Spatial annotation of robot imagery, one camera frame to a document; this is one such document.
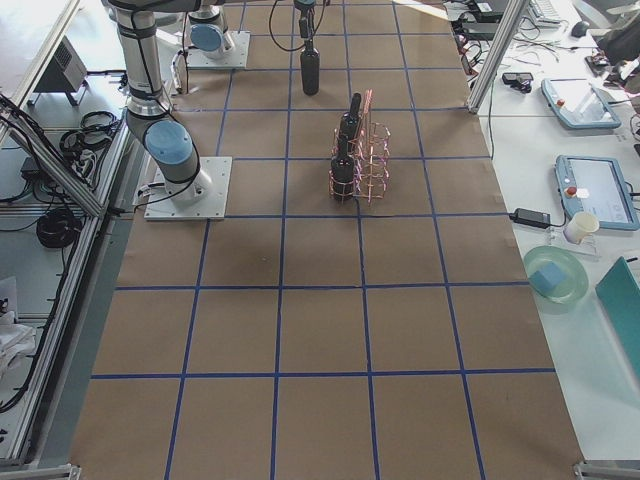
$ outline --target computer mouse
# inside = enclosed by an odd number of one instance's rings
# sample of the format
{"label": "computer mouse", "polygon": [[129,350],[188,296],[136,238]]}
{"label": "computer mouse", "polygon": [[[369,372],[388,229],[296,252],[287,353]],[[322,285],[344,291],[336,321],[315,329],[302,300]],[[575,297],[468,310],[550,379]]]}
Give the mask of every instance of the computer mouse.
{"label": "computer mouse", "polygon": [[571,36],[575,38],[584,37],[587,34],[587,30],[589,30],[589,22],[585,22],[584,20],[576,23],[571,29]]}

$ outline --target blue sponge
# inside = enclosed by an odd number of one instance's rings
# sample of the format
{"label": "blue sponge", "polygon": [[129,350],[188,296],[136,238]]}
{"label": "blue sponge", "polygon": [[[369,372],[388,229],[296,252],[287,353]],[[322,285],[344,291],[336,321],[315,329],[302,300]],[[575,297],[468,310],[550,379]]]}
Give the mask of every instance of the blue sponge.
{"label": "blue sponge", "polygon": [[547,295],[553,291],[567,278],[567,275],[560,270],[560,267],[553,262],[546,263],[529,277],[529,282],[542,295]]}

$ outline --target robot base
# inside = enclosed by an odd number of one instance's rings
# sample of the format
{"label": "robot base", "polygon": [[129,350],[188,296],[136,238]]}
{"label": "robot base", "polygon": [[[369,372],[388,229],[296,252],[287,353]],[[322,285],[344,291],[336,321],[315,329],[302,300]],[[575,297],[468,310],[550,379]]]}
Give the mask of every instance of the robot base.
{"label": "robot base", "polygon": [[[197,200],[181,202],[168,198],[165,201],[147,205],[144,217],[147,220],[223,219],[227,208],[231,163],[231,157],[200,157],[200,170],[211,178],[212,186]],[[156,172],[153,181],[164,182],[160,169]],[[160,200],[166,196],[166,191],[159,190],[149,196],[149,201]]]}
{"label": "robot base", "polygon": [[229,32],[235,47],[220,58],[209,58],[201,50],[189,50],[190,70],[229,70],[247,68],[249,56],[249,32]]}

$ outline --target grid pattern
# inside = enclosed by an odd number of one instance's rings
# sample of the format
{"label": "grid pattern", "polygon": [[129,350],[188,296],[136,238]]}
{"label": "grid pattern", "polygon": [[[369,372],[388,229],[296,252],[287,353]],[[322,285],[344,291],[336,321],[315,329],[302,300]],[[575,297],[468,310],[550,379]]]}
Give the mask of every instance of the grid pattern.
{"label": "grid pattern", "polygon": [[[234,157],[228,215],[134,219],[71,460],[92,479],[572,478],[441,6],[333,1],[314,97],[269,9],[227,6],[252,32],[247,71],[194,72],[175,98],[201,154]],[[295,25],[282,2],[276,38],[296,45]],[[365,88],[392,133],[391,189],[339,205],[332,132]]]}

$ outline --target blue joint cap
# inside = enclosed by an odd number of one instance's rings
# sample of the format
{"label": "blue joint cap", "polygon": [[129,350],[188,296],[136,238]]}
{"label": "blue joint cap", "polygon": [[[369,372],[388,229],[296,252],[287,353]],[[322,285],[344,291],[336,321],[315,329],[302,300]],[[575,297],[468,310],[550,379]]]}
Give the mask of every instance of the blue joint cap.
{"label": "blue joint cap", "polygon": [[144,144],[153,158],[167,165],[186,162],[193,151],[189,132],[173,120],[162,120],[151,125],[144,136]]}
{"label": "blue joint cap", "polygon": [[215,52],[222,46],[222,32],[214,25],[197,24],[191,27],[191,41],[200,50]]}

